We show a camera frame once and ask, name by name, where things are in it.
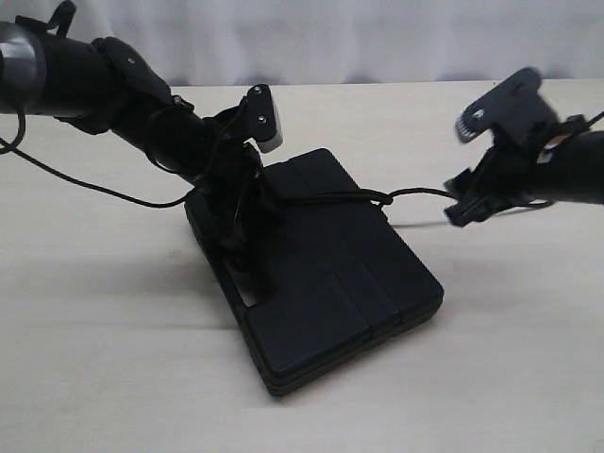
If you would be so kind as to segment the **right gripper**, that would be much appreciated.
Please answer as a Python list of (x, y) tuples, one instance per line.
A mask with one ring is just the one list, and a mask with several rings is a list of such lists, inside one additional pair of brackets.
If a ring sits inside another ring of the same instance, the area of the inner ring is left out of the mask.
[(466, 168), (444, 183), (454, 198), (445, 208), (447, 221), (454, 227), (481, 223), (498, 213), (499, 208), (537, 208), (543, 205), (520, 189), (520, 179), (529, 169), (529, 157), (503, 136), (494, 136), (475, 169)]

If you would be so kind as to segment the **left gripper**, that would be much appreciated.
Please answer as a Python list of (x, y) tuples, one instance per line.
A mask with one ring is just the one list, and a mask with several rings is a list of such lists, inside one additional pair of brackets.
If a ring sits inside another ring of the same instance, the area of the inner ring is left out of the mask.
[(216, 222), (216, 280), (223, 292), (270, 297), (275, 284), (260, 264), (260, 243), (285, 223), (285, 208), (254, 145), (261, 132), (254, 117), (249, 106), (190, 115), (188, 207), (205, 209)]

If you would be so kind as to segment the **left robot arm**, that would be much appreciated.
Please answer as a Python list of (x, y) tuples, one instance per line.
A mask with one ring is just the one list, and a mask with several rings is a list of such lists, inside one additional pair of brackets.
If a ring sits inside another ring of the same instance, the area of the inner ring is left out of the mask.
[(115, 134), (189, 183), (180, 203), (205, 202), (211, 242), (256, 295), (271, 295), (275, 282), (253, 255), (255, 240), (282, 221), (261, 161), (282, 143), (269, 86), (253, 86), (235, 106), (201, 117), (130, 44), (70, 38), (75, 15), (75, 3), (64, 1), (46, 21), (19, 15), (1, 24), (1, 110), (18, 119), (2, 152), (19, 153), (30, 116), (92, 136)]

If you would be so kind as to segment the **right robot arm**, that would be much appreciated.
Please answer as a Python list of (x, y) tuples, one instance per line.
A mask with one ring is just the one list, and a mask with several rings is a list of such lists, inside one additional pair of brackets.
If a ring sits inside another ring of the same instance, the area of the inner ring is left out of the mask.
[(473, 170), (445, 183), (456, 203), (445, 209), (455, 227), (481, 223), (536, 201), (603, 203), (603, 133), (591, 131), (535, 156), (492, 146)]

